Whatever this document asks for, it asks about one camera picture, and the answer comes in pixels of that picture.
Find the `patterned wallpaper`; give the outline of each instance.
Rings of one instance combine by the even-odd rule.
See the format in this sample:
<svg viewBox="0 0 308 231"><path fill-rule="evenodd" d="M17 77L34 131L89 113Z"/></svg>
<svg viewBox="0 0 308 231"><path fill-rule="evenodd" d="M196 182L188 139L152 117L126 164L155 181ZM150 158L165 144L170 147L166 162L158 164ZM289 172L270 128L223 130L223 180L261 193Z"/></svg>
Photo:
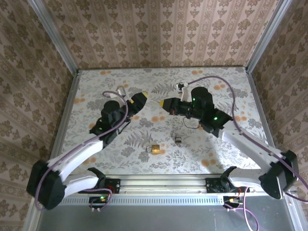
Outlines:
<svg viewBox="0 0 308 231"><path fill-rule="evenodd" d="M298 156L308 181L308 0L294 0L253 77L274 142ZM302 184L297 188L308 199ZM303 205L308 218L308 205Z"/></svg>
<svg viewBox="0 0 308 231"><path fill-rule="evenodd" d="M32 165L48 159L72 76L25 0L0 1L0 231L21 230Z"/></svg>
<svg viewBox="0 0 308 231"><path fill-rule="evenodd" d="M258 168L252 159L233 145L198 127L196 119L184 120L182 116L171 116L159 105L163 99L180 97L174 88L180 81L220 76L234 86L236 120L244 129L264 140L260 115L244 67L83 70L78 75L79 87L62 153L93 137L89 129L101 117L101 108L109 100L102 97L102 91L123 86L127 96L145 91L148 99L123 132L104 150L78 166L75 174L82 174L89 167L96 167L106 175L205 174L223 173L230 166ZM213 95L213 102L218 109L231 113L232 94L226 84L212 78L195 83L189 91L199 86L206 87ZM175 144L175 137L181 137L181 145ZM153 144L160 145L160 154L145 151L147 146Z"/></svg>
<svg viewBox="0 0 308 231"><path fill-rule="evenodd" d="M243 66L277 0L43 0L79 69Z"/></svg>

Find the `black cable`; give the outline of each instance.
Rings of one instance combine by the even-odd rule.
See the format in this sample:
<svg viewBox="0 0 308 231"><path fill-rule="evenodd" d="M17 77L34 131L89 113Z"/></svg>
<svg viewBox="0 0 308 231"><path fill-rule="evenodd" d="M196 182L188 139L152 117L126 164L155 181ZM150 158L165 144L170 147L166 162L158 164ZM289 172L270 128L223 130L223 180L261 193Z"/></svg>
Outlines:
<svg viewBox="0 0 308 231"><path fill-rule="evenodd" d="M122 131L131 123L131 120L122 128L122 130L120 131L118 129L118 135L120 135L122 133Z"/></svg>
<svg viewBox="0 0 308 231"><path fill-rule="evenodd" d="M191 128L191 127L186 126L185 121L184 121L185 118L186 117L183 117L183 124L184 124L185 127L190 128L190 129L198 129L200 127L200 125L198 125L198 127L196 127L196 128Z"/></svg>

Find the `brass padlock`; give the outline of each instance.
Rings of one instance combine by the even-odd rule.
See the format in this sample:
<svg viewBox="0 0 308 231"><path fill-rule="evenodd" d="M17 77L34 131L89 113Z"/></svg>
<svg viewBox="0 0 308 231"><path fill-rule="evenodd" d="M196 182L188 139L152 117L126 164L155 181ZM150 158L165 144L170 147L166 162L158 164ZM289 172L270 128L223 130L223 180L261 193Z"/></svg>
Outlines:
<svg viewBox="0 0 308 231"><path fill-rule="evenodd" d="M159 145L158 144L154 144L152 146L146 147L146 151L148 153L152 153L152 154L160 154L160 149L159 149Z"/></svg>

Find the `damask wallpaper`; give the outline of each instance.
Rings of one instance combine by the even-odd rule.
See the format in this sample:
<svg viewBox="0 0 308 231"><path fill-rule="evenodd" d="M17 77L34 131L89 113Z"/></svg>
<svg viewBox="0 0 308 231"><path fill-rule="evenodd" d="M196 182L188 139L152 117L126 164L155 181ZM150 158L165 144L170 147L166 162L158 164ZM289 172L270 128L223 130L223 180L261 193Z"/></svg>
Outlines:
<svg viewBox="0 0 308 231"><path fill-rule="evenodd" d="M0 231L21 230L32 165L48 159L72 76L26 0L0 1Z"/></svg>
<svg viewBox="0 0 308 231"><path fill-rule="evenodd" d="M277 0L43 0L79 69L244 66Z"/></svg>
<svg viewBox="0 0 308 231"><path fill-rule="evenodd" d="M298 156L308 181L308 1L294 0L253 70L253 77L278 148ZM300 197L307 190L298 183ZM308 206L303 205L306 217Z"/></svg>

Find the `floral tablecloth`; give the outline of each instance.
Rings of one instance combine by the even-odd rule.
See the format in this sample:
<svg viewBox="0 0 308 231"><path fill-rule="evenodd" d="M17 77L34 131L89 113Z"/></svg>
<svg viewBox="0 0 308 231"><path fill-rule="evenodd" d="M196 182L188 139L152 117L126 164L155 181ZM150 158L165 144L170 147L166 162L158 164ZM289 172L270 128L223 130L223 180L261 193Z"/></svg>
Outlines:
<svg viewBox="0 0 308 231"><path fill-rule="evenodd" d="M243 67L224 68L155 68L86 70L79 73L80 82L64 139L63 152L91 137L91 129L101 116L104 90L123 86L128 96L146 91L145 107L104 150L87 159L75 173L96 167L105 174L199 174L222 173L229 166L258 168L245 154L231 144L207 134L202 129L187 128L182 117L171 116L159 102L180 97L174 86L206 75L216 75L230 82L236 93L236 119L240 125L265 140L259 113ZM231 113L231 92L216 79L206 79L190 87L205 86L213 94L214 104ZM185 119L188 127L197 127L195 119ZM175 144L175 136L182 145ZM147 146L159 144L161 153L150 154Z"/></svg>

